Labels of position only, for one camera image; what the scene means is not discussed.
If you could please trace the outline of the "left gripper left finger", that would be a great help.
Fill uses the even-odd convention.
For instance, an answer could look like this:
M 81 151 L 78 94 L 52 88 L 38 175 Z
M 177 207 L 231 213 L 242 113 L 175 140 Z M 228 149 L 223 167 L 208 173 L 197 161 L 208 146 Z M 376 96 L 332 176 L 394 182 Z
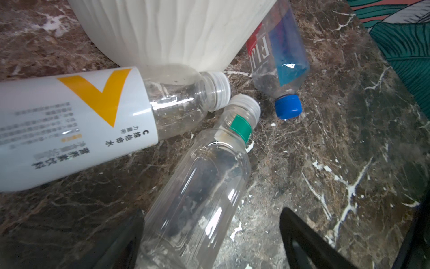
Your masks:
M 77 268 L 133 269 L 143 231 L 144 213 L 137 210 L 77 260 Z

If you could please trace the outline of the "white bottle yellow triangle label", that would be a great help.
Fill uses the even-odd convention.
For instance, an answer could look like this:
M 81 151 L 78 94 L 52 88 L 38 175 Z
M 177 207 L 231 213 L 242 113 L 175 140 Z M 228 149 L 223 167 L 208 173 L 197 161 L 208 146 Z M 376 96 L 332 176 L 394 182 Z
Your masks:
M 1 191 L 31 189 L 191 131 L 230 101 L 220 71 L 135 67 L 1 83 Z

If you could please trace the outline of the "clear bottle green cap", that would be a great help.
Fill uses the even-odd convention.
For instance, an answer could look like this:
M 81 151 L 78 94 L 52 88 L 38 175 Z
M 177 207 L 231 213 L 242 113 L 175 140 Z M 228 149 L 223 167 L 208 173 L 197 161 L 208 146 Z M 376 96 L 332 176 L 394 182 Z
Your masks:
M 202 130 L 145 218 L 138 269 L 210 269 L 250 179 L 246 145 L 261 114 L 235 95 Z

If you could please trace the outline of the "clear crushed bottle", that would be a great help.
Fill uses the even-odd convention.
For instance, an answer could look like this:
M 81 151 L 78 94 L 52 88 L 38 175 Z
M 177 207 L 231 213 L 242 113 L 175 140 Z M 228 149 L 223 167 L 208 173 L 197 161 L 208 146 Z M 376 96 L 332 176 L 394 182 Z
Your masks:
M 310 70 L 290 1 L 277 1 L 246 42 L 257 90 L 275 100 L 279 119 L 302 113 L 298 90 Z

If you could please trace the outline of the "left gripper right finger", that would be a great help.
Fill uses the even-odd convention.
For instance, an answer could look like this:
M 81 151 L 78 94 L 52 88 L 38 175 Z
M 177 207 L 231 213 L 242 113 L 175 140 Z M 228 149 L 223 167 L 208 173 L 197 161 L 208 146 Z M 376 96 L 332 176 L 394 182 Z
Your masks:
M 356 266 L 333 249 L 290 208 L 280 215 L 280 233 L 292 269 L 355 269 Z

